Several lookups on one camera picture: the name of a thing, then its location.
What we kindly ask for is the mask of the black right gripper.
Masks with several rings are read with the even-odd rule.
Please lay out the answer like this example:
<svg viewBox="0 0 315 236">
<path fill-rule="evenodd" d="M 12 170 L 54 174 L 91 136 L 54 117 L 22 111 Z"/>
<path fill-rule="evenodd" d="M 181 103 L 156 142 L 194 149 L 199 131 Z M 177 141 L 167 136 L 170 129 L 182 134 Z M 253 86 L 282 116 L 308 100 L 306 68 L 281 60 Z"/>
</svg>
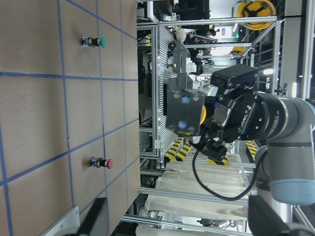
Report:
<svg viewBox="0 0 315 236">
<path fill-rule="evenodd" d="M 267 112 L 261 94 L 243 85 L 200 86 L 196 101 L 209 103 L 209 129 L 202 128 L 190 144 L 211 160 L 222 161 L 227 143 L 268 137 Z"/>
</svg>

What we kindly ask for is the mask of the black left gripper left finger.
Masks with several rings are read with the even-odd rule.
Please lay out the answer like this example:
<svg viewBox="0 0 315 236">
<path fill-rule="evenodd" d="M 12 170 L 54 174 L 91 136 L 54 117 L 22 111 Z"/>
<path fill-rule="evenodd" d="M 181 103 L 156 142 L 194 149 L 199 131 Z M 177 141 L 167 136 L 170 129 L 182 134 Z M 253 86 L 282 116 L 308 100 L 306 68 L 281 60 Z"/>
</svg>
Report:
<svg viewBox="0 0 315 236">
<path fill-rule="evenodd" d="M 97 198 L 80 225 L 77 236 L 108 236 L 109 210 L 107 198 Z"/>
</svg>

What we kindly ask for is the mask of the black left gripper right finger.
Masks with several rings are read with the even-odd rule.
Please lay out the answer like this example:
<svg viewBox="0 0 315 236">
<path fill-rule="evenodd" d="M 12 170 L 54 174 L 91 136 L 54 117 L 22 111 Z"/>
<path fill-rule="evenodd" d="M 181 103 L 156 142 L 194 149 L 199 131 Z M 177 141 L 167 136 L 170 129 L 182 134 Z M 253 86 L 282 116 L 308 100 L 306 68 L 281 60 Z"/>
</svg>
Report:
<svg viewBox="0 0 315 236">
<path fill-rule="evenodd" d="M 293 236 L 289 226 L 258 195 L 249 196 L 248 225 L 253 236 Z"/>
</svg>

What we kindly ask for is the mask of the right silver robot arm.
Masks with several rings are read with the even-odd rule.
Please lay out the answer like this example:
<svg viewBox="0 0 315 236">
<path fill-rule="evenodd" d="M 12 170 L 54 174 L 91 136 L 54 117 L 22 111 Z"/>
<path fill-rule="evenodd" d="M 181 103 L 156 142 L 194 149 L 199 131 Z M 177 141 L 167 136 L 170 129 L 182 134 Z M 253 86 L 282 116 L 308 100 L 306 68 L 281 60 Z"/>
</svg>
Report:
<svg viewBox="0 0 315 236">
<path fill-rule="evenodd" d="M 255 176 L 268 182 L 281 203 L 307 206 L 315 201 L 315 109 L 300 98 L 277 96 L 242 85 L 204 84 L 207 118 L 193 146 L 213 161 L 223 160 L 226 144 L 265 140 L 256 158 Z"/>
</svg>

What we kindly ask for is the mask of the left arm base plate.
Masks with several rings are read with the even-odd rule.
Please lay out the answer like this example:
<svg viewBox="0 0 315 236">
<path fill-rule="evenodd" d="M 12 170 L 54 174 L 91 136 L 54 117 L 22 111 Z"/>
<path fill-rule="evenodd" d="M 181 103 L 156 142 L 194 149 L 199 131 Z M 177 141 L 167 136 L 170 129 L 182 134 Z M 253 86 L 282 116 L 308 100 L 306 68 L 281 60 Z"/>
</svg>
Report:
<svg viewBox="0 0 315 236">
<path fill-rule="evenodd" d="M 51 226 L 49 226 L 41 236 L 65 236 L 76 234 L 80 226 L 79 207 L 73 206 Z"/>
</svg>

